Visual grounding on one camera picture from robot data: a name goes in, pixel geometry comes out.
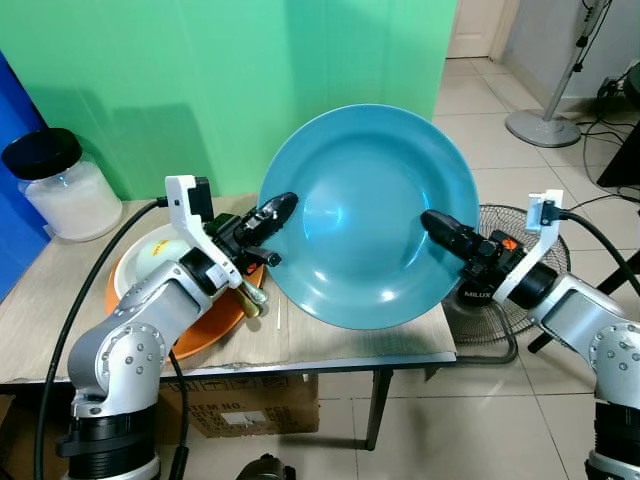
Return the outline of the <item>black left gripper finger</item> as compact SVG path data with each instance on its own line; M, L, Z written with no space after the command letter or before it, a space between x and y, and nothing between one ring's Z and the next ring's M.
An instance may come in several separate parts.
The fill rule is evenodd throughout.
M266 241L287 224L300 197L293 192L276 195L250 211L251 241Z

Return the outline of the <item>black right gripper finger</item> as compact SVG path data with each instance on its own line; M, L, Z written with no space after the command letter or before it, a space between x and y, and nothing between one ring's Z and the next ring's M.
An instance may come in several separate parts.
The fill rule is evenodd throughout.
M463 261L475 256L479 234L474 227L465 225L447 212L426 210L421 214L421 224L431 241Z

